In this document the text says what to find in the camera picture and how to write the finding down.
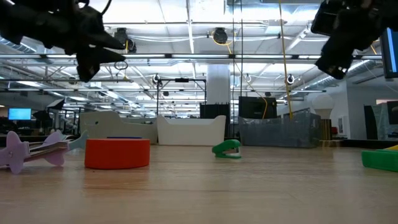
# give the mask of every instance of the table surface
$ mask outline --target table surface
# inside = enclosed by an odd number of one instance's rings
[[[0,222],[7,223],[360,223],[398,222],[398,173],[366,169],[360,149],[243,147],[240,160],[210,147],[151,147],[151,164],[0,169]]]

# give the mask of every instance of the monitor screen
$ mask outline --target monitor screen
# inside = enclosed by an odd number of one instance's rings
[[[265,97],[267,100],[267,111],[264,119],[277,117],[277,102],[275,98]],[[239,116],[242,118],[262,119],[266,104],[261,97],[240,96]]]
[[[389,124],[398,124],[398,101],[388,101],[387,109]]]
[[[9,108],[8,119],[12,121],[30,120],[32,110],[27,108]]]
[[[398,32],[387,28],[381,35],[381,53],[383,58],[384,76],[398,78]]]

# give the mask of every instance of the yellow cable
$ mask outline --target yellow cable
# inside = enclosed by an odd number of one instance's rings
[[[376,49],[374,49],[373,45],[371,45],[374,54],[377,54]]]
[[[126,40],[126,54],[128,54],[128,53],[129,53],[129,41]],[[124,77],[123,77],[123,79],[124,79],[124,80],[128,80],[128,77],[126,76],[126,72],[124,72]]]
[[[226,46],[228,48],[229,54],[232,54],[231,48],[229,47],[229,45]]]
[[[236,62],[235,62],[235,65],[236,65],[236,67],[238,68],[238,70],[241,72],[241,75],[243,75],[243,72],[241,71],[241,69],[239,68],[239,66],[238,66],[238,64],[237,64]],[[265,108],[265,110],[264,110],[264,113],[262,114],[262,118],[264,119],[264,118],[266,117],[266,112],[267,112],[267,109],[268,109],[268,102],[267,102],[267,100],[266,100],[260,93],[258,93],[258,92],[253,88],[253,86],[252,86],[245,78],[242,77],[242,79],[244,79],[244,80],[246,81],[246,83],[249,84],[250,88],[252,88],[252,90],[254,90],[254,91],[257,93],[257,95],[259,95],[259,96],[264,100],[264,102],[266,102],[266,108]]]
[[[293,119],[292,105],[290,104],[289,86],[287,85],[285,37],[284,37],[284,26],[283,26],[283,20],[282,20],[282,0],[279,0],[279,14],[280,14],[280,34],[281,34],[281,37],[282,37],[282,51],[283,51],[283,54],[284,54],[285,87],[286,87],[286,95],[287,95],[287,104],[289,105],[289,118]]]

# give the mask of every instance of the red cylinder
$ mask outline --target red cylinder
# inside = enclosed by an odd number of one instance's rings
[[[85,167],[130,169],[149,165],[149,139],[88,139]]]

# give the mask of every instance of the cable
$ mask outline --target cable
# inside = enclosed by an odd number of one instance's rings
[[[102,15],[105,15],[106,11],[109,9],[111,6],[112,0],[108,0],[108,3],[106,4],[104,10],[101,12]]]
[[[242,37],[242,40],[243,40],[243,9],[242,9],[242,5],[243,4],[242,4],[242,0],[241,0],[241,37]],[[241,97],[242,97],[242,88],[243,88],[243,85],[242,85],[242,81],[243,81],[243,42],[241,44],[241,55],[242,55],[242,57],[241,57]]]
[[[267,101],[267,99],[265,99],[260,93],[258,93],[246,79],[244,79],[244,80],[250,86],[250,88],[252,88],[252,90],[254,90],[254,92],[257,93],[257,95],[259,95],[264,100],[264,102],[266,103],[266,108],[264,110],[264,113],[262,114],[262,118],[264,119],[266,117],[266,113],[267,113],[267,109],[268,109],[268,101]]]
[[[280,34],[282,36],[282,51],[284,54],[286,96],[287,96],[287,104],[289,106],[289,118],[291,120],[293,119],[293,113],[292,113],[292,105],[290,104],[289,86],[287,85],[286,50],[285,50],[285,39],[284,39],[284,25],[282,20],[282,0],[279,0],[279,14],[280,14]]]
[[[235,15],[234,15],[234,13],[235,13],[235,1],[232,1],[232,32],[234,34],[234,38],[232,39],[232,42],[233,42],[232,48],[233,48],[233,53],[235,54]],[[233,68],[234,83],[232,85],[233,86],[232,87],[232,113],[233,113],[233,117],[232,117],[232,138],[234,138],[234,136],[235,136],[235,100],[234,100],[234,94],[235,94],[235,57],[233,57],[232,61],[234,63],[234,68]]]
[[[372,50],[373,50],[373,53],[377,55],[377,52],[376,52],[376,50],[374,49],[373,45],[371,45],[371,48],[372,48]]]

